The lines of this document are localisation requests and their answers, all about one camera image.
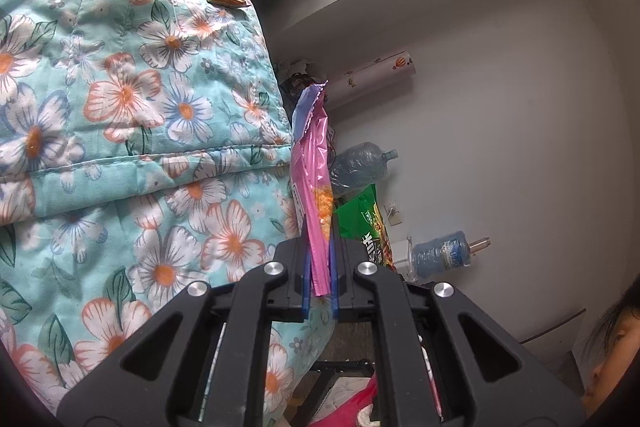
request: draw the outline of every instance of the paper roll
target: paper roll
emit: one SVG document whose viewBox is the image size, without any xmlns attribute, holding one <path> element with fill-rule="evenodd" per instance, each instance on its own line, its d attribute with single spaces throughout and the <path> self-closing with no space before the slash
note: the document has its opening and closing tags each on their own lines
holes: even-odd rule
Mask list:
<svg viewBox="0 0 640 427">
<path fill-rule="evenodd" d="M 327 110 L 335 109 L 414 73 L 414 62 L 407 52 L 377 58 L 357 70 L 329 78 L 324 88 L 324 107 Z"/>
</svg>

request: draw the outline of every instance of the plastic bottle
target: plastic bottle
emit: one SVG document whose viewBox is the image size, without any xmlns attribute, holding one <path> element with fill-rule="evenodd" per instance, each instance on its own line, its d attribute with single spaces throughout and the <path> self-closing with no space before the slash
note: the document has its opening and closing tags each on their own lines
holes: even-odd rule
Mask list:
<svg viewBox="0 0 640 427">
<path fill-rule="evenodd" d="M 471 256 L 490 244 L 488 237 L 468 243 L 465 234 L 458 231 L 415 245 L 405 254 L 394 250 L 394 265 L 408 282 L 425 283 L 437 273 L 469 266 Z"/>
<path fill-rule="evenodd" d="M 354 145 L 338 154 L 329 173 L 334 198 L 379 182 L 386 176 L 386 162 L 393 158 L 398 158 L 395 149 L 382 152 L 371 142 Z"/>
</svg>

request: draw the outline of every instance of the floral bedspread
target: floral bedspread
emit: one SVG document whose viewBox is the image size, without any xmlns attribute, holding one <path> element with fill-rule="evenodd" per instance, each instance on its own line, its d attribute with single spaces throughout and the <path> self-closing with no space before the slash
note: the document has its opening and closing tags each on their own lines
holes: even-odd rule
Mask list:
<svg viewBox="0 0 640 427">
<path fill-rule="evenodd" d="M 188 283 L 298 233 L 253 7 L 0 0 L 0 339 L 52 412 Z M 273 327 L 265 423 L 332 333 Z"/>
</svg>

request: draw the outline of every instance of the metal bolt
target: metal bolt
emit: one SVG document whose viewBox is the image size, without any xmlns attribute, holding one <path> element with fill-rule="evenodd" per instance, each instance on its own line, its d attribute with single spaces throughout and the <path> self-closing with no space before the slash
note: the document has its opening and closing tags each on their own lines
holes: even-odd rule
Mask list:
<svg viewBox="0 0 640 427">
<path fill-rule="evenodd" d="M 207 292 L 207 283 L 202 281 L 192 282 L 187 288 L 187 292 L 192 297 L 200 297 Z"/>
<path fill-rule="evenodd" d="M 450 297 L 453 295 L 453 286 L 448 282 L 439 282 L 433 287 L 433 292 L 438 296 L 442 297 Z"/>
<path fill-rule="evenodd" d="M 264 265 L 264 271 L 267 275 L 278 275 L 284 272 L 284 264 L 278 263 L 277 261 L 271 261 Z"/>
<path fill-rule="evenodd" d="M 378 271 L 378 265 L 365 261 L 364 263 L 358 264 L 358 271 L 363 275 L 373 275 Z"/>
</svg>

